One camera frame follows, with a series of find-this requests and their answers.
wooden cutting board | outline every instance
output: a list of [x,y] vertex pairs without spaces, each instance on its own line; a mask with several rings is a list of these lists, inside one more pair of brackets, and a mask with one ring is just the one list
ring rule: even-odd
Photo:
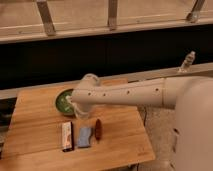
[[[126,83],[125,79],[107,80],[104,85]],[[75,85],[23,90],[19,93],[0,160],[1,171],[29,170],[106,170],[145,162],[155,158],[141,117],[133,106],[94,106],[91,118],[79,120],[63,116],[55,107],[60,92]],[[91,138],[91,147],[61,150],[61,125],[72,121],[74,140],[81,126],[103,126],[99,143]]]

green bowl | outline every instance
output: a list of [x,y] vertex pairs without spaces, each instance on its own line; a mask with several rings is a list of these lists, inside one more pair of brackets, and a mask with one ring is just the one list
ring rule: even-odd
[[75,116],[72,104],[67,101],[69,96],[72,96],[73,89],[68,89],[61,92],[55,101],[55,106],[65,116]]

dark background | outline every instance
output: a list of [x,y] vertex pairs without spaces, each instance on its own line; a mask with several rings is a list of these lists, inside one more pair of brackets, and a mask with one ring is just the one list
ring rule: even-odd
[[0,89],[213,61],[213,25],[0,45]]

small bottle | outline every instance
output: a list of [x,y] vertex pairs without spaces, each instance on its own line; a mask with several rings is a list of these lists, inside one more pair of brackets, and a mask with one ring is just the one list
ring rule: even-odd
[[188,55],[186,55],[185,60],[183,61],[181,67],[178,70],[178,73],[186,73],[189,70],[189,67],[193,64],[195,60],[195,52],[191,51]]

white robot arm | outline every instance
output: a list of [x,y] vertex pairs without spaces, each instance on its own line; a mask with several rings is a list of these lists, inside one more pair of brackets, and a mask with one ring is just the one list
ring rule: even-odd
[[72,102],[81,118],[88,117],[95,104],[174,108],[173,169],[213,170],[212,78],[174,77],[100,86],[97,76],[87,74],[74,89]]

